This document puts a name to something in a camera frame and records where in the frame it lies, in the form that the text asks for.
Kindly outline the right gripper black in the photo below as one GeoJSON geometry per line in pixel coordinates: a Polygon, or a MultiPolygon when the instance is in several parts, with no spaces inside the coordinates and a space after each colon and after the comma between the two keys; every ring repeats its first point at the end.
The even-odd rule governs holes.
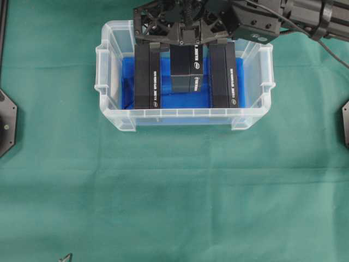
{"type": "Polygon", "coordinates": [[[133,10],[136,43],[150,43],[150,51],[161,44],[226,45],[239,25],[232,1],[151,1],[133,10]]]}

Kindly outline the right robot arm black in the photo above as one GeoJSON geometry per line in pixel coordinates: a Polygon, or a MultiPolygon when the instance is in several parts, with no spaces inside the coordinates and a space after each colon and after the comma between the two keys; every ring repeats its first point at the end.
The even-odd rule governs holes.
{"type": "Polygon", "coordinates": [[[348,41],[348,1],[151,1],[133,10],[136,42],[176,46],[301,32],[348,41]]]}

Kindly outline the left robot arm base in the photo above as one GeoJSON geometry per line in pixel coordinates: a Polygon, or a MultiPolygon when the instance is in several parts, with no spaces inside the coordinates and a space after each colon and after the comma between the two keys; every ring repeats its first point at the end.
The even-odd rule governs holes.
{"type": "Polygon", "coordinates": [[[1,90],[1,157],[16,143],[17,105],[1,90]]]}

